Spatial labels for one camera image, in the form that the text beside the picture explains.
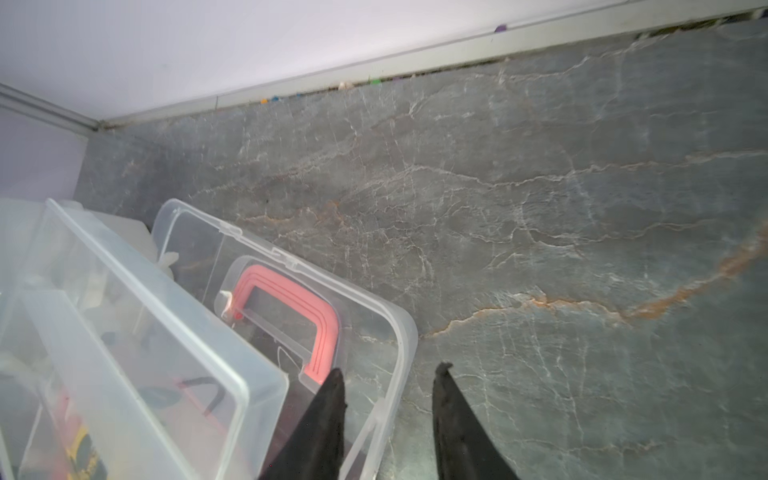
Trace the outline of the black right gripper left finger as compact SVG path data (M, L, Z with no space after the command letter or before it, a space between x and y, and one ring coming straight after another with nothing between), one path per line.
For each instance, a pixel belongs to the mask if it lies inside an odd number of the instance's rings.
M338 479L345 448L346 407L344 377L334 368L282 450L258 479Z

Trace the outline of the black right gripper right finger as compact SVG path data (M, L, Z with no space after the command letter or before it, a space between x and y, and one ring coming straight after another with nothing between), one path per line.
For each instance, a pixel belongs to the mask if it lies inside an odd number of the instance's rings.
M499 453L443 362L432 390L433 437L437 474L446 479L510 479L519 477Z

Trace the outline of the pink toolbox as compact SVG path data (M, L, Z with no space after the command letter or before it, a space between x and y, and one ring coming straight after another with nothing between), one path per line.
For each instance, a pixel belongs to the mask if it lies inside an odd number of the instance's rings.
M377 476L417 347L402 308L177 199L152 227L1 203L1 475L255 479L330 371L343 479Z

